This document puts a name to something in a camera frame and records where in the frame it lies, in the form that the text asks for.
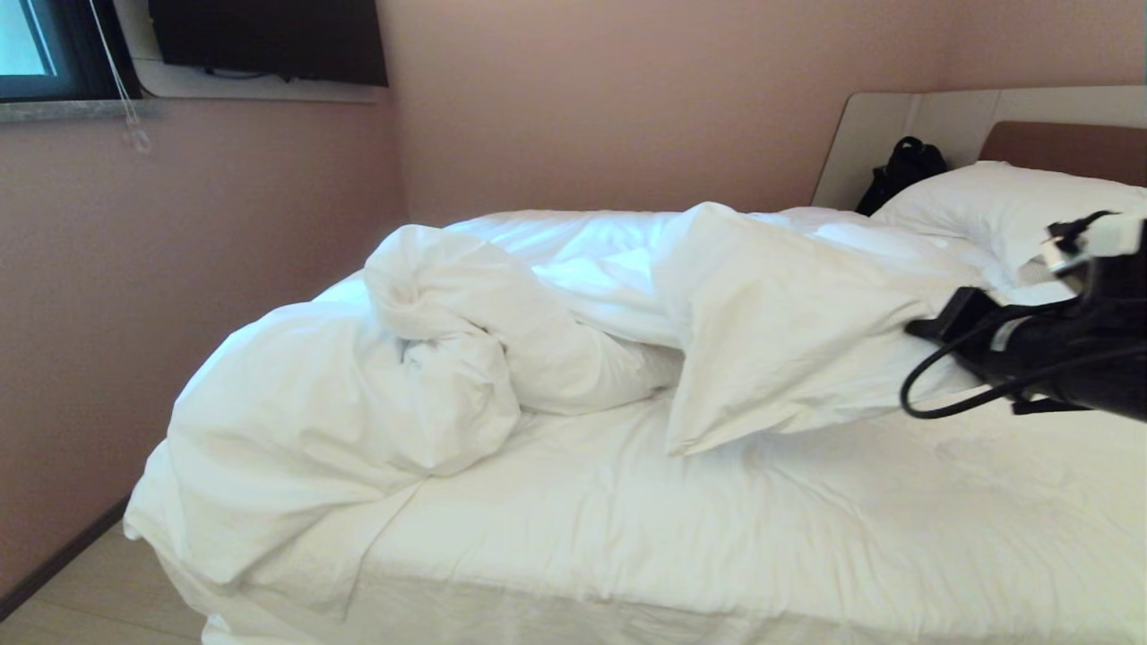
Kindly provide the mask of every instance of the black bag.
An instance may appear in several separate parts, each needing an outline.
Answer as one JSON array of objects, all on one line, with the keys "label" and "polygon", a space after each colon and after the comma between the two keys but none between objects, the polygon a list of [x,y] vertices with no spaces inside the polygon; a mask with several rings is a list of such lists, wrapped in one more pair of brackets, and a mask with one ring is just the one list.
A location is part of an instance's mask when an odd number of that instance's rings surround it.
[{"label": "black bag", "polygon": [[896,143],[888,165],[872,170],[872,186],[860,199],[857,212],[872,217],[872,213],[900,191],[942,172],[947,172],[947,164],[939,154],[939,148],[915,137],[905,137]]}]

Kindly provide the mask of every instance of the pink wall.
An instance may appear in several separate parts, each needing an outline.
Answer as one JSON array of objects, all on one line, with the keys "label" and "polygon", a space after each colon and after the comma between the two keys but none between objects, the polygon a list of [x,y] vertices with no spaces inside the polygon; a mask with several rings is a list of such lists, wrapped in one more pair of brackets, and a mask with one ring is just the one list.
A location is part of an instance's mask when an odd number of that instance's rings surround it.
[{"label": "pink wall", "polygon": [[957,5],[387,2],[412,217],[807,203],[850,94],[936,86]]},{"label": "pink wall", "polygon": [[0,126],[0,596],[126,495],[192,372],[405,219],[389,104]]},{"label": "pink wall", "polygon": [[1139,85],[1144,0],[962,0],[951,90]]}]

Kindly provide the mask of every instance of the floor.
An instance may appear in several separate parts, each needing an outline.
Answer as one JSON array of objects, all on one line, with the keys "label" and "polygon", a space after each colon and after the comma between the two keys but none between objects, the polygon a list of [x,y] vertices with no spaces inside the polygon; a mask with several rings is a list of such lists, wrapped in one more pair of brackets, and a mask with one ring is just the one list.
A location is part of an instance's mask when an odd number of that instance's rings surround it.
[{"label": "floor", "polygon": [[0,645],[193,645],[204,622],[117,524],[0,623]]}]

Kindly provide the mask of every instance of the window sill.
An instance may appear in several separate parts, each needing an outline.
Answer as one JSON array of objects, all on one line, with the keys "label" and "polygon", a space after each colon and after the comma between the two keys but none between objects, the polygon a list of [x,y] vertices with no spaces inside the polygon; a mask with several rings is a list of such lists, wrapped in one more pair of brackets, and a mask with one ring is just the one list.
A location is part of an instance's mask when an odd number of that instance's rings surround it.
[{"label": "window sill", "polygon": [[[157,101],[134,101],[141,116],[158,114]],[[124,116],[119,101],[45,101],[42,103],[0,103],[0,123],[75,121]]]}]

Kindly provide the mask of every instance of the television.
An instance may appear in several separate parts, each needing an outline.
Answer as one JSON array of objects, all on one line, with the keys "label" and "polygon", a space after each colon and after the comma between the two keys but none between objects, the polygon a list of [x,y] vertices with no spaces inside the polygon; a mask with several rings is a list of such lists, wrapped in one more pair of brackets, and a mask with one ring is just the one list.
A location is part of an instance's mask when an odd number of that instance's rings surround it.
[{"label": "television", "polygon": [[163,62],[385,87],[375,0],[148,0]]}]

